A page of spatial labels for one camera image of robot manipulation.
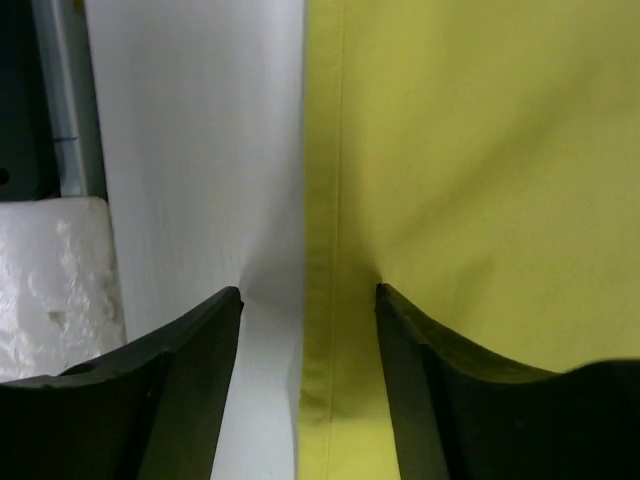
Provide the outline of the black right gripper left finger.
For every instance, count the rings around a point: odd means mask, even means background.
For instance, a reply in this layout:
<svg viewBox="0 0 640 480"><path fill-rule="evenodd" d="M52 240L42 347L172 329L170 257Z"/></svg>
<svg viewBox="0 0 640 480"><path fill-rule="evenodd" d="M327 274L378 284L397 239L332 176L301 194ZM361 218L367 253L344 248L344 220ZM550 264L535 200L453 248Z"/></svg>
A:
<svg viewBox="0 0 640 480"><path fill-rule="evenodd" d="M226 287L59 375L3 383L2 478L210 478L242 310Z"/></svg>

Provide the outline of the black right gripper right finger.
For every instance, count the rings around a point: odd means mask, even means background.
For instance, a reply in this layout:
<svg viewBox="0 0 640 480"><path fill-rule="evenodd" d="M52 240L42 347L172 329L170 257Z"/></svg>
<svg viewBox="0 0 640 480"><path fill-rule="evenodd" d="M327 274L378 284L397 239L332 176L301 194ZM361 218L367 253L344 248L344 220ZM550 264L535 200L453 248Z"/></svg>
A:
<svg viewBox="0 0 640 480"><path fill-rule="evenodd" d="M635 479L639 364L566 373L488 350L376 288L378 342L404 479Z"/></svg>

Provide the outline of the yellow trousers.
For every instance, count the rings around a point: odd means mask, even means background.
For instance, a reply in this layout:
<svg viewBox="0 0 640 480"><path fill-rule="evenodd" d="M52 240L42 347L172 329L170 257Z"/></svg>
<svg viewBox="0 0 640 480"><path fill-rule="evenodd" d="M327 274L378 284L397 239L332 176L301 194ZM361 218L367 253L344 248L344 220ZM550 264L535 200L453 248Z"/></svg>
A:
<svg viewBox="0 0 640 480"><path fill-rule="evenodd" d="M553 373L639 364L639 5L312 1L301 479L400 475L388 284Z"/></svg>

